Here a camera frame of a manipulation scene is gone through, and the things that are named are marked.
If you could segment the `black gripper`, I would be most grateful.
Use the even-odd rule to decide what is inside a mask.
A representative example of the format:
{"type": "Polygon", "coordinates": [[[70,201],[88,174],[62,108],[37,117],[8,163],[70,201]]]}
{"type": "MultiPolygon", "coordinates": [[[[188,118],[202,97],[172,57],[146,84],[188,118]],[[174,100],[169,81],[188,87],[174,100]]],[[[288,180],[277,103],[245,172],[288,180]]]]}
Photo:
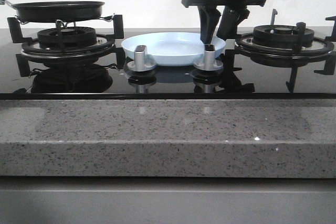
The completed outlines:
{"type": "Polygon", "coordinates": [[[220,18],[217,6],[225,6],[217,34],[218,38],[237,38],[237,27],[248,18],[248,5],[264,6],[266,0],[182,0],[185,7],[198,6],[201,23],[201,41],[210,44],[220,18]]]}

